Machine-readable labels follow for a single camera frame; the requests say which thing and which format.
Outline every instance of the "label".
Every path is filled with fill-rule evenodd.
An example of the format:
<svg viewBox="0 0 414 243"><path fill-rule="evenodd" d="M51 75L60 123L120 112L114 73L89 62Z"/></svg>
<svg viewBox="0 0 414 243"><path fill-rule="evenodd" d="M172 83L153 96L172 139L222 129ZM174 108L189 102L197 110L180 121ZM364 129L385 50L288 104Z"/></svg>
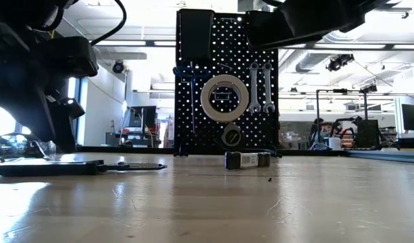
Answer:
<svg viewBox="0 0 414 243"><path fill-rule="evenodd" d="M242 153L241 154L241 168L258 166L258 154L256 153Z"/></svg>

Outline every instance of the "white wall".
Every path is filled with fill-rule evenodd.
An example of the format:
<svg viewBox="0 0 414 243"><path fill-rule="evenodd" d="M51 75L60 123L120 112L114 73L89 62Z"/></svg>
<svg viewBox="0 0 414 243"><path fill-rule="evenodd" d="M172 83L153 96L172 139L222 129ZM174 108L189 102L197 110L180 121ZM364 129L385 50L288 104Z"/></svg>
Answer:
<svg viewBox="0 0 414 243"><path fill-rule="evenodd" d="M88 78L87 83L86 98L81 97L85 115L84 121L79 124L78 143L84 146L101 146L105 144L105 133L113 132L112 120L115 129L121 129L125 84L103 67L100 67L97 76Z"/></svg>

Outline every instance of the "ceiling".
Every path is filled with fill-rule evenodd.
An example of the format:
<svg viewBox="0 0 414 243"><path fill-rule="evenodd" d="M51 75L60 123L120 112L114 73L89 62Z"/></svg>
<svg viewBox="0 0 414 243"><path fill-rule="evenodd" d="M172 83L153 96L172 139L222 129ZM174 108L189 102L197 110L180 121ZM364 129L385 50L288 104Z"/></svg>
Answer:
<svg viewBox="0 0 414 243"><path fill-rule="evenodd" d="M109 40L175 40L176 10L181 7L213 9L218 12L237 12L238 0L122 0L128 12L128 21L121 31ZM374 11L366 15L366 23L349 33L332 33L324 43L414 43L414 0L403 0L395 7L410 7L409 17L403 11ZM83 35L90 40L105 34L118 25L122 14L113 0L79 0L66 11L57 29L64 36ZM99 59L145 59L151 62L152 83L169 83L173 80L174 49L162 48L97 47ZM414 66L414 51L347 51L355 61L338 72L329 72L326 65L330 57L343 53L331 50L280 50L279 87L316 90L320 86L358 88L377 80L386 92L393 90L394 77ZM298 73L298 64L308 54L318 58L308 72Z"/></svg>

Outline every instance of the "pegboard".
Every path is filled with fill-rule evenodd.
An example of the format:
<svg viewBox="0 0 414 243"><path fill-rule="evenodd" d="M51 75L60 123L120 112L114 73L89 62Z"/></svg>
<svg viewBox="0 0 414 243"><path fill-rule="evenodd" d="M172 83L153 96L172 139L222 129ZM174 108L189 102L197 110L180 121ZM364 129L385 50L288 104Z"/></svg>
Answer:
<svg viewBox="0 0 414 243"><path fill-rule="evenodd" d="M278 144L278 51L252 51L249 49L246 31L248 23L244 14L215 13L211 31L211 60L209 65L192 63L193 72L200 76L193 80L193 99L191 78L176 77L175 87L175 148L180 146L188 154L210 154L223 149L219 137L223 134L225 123L210 119L201 106L201 91L204 84L220 74L236 76L244 82L251 93L249 66L252 62L259 65L257 74L257 96L259 104L265 104L265 79L262 66L268 61L271 70L271 99L276 106L274 113L251 114L248 109L234 123L241 129L242 140L232 149L270 149ZM176 65L190 68L181 58L180 23L177 21ZM238 97L231 88L219 88L210 97L210 103L217 111L230 112L236 108ZM192 123L192 103L195 124Z"/></svg>

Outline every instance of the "person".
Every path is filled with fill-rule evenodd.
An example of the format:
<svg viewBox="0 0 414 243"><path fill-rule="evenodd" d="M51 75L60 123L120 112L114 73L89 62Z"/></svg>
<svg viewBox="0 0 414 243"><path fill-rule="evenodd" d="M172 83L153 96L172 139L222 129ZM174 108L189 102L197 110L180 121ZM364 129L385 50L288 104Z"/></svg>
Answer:
<svg viewBox="0 0 414 243"><path fill-rule="evenodd" d="M320 118L319 123L322 124L323 122L324 122L324 119ZM313 138L314 134L317 132L317 124L318 124L318 120L315 119L312 126L310 127L310 138ZM310 141L310 146L312 146L312 144L313 144L313 139L311 139L311 141Z"/></svg>

